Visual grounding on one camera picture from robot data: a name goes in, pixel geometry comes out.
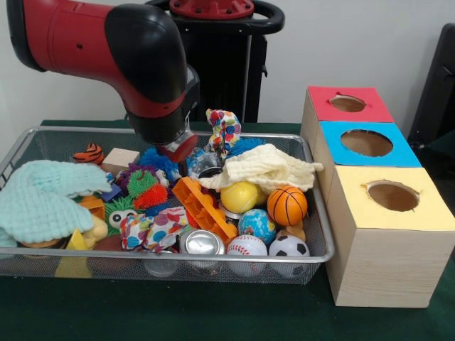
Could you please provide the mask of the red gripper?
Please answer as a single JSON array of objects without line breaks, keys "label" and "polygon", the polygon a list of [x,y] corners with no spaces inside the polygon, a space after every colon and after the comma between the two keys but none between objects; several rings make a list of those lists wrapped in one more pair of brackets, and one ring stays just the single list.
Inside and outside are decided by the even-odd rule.
[{"label": "red gripper", "polygon": [[177,139],[156,149],[174,163],[185,161],[186,157],[196,147],[198,136],[192,131],[184,131]]}]

